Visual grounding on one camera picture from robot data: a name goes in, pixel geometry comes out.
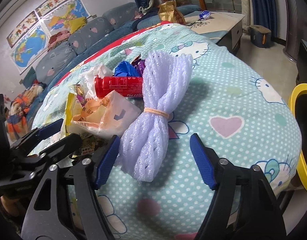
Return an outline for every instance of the blue sofa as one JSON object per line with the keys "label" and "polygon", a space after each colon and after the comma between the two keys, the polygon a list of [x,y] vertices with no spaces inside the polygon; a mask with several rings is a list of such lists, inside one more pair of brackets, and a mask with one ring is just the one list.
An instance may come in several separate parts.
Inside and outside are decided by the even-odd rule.
{"label": "blue sofa", "polygon": [[[187,15],[201,9],[197,5],[184,5],[177,8],[183,15]],[[101,17],[97,17],[88,22],[85,26],[70,35],[68,44],[63,46],[62,51],[67,51],[67,58],[74,58],[67,61],[63,60],[62,52],[58,52],[58,47],[50,50],[38,63],[36,75],[38,81],[46,83],[45,90],[34,100],[26,116],[28,127],[31,127],[33,119],[42,105],[47,93],[54,85],[71,69],[83,60],[98,52],[112,42],[135,31],[134,22],[138,15],[135,3],[127,3],[106,11]],[[148,17],[140,21],[136,28],[138,30],[150,27],[160,22],[158,15]],[[52,68],[53,75],[46,76]]]}

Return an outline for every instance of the orange plastic wrapper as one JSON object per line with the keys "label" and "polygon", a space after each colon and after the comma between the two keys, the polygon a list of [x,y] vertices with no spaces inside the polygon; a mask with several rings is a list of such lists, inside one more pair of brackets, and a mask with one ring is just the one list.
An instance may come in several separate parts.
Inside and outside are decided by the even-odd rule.
{"label": "orange plastic wrapper", "polygon": [[177,4],[175,0],[160,4],[158,12],[160,20],[186,25],[186,21],[183,17],[183,14],[178,11],[176,7]]}
{"label": "orange plastic wrapper", "polygon": [[74,115],[72,125],[84,131],[110,139],[114,134],[121,137],[129,125],[140,115],[140,109],[116,91],[102,99],[91,99]]}

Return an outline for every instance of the gold paper bag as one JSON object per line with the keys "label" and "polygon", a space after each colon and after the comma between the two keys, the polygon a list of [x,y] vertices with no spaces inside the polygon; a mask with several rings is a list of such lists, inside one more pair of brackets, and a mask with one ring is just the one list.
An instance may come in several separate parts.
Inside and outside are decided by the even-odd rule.
{"label": "gold paper bag", "polygon": [[158,15],[161,21],[169,21],[186,25],[186,21],[181,12],[177,10],[175,0],[168,1],[159,5]]}

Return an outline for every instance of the yellow pillow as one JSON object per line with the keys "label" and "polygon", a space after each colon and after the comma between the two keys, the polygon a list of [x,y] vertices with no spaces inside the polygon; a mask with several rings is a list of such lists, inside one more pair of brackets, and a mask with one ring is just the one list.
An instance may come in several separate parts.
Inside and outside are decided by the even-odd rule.
{"label": "yellow pillow", "polygon": [[87,24],[86,17],[80,17],[77,19],[69,20],[70,34],[73,34],[76,30]]}

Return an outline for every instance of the map poster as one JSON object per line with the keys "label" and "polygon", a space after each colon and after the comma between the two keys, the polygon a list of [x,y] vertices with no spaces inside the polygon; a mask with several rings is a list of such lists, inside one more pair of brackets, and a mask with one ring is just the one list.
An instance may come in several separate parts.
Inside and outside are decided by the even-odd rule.
{"label": "map poster", "polygon": [[69,21],[83,16],[89,17],[90,14],[84,7],[82,1],[70,0],[43,17],[42,20],[51,35],[54,35],[64,30],[70,31]]}
{"label": "map poster", "polygon": [[37,21],[38,18],[34,11],[28,14],[26,18],[24,18],[7,37],[9,46],[12,48],[17,43],[17,41],[20,40],[21,37],[25,35],[26,32],[37,23]]}
{"label": "map poster", "polygon": [[68,0],[47,0],[36,8],[37,14],[42,17]]}
{"label": "map poster", "polygon": [[11,54],[11,59],[20,74],[47,50],[48,41],[48,32],[40,24],[34,26],[21,38]]}

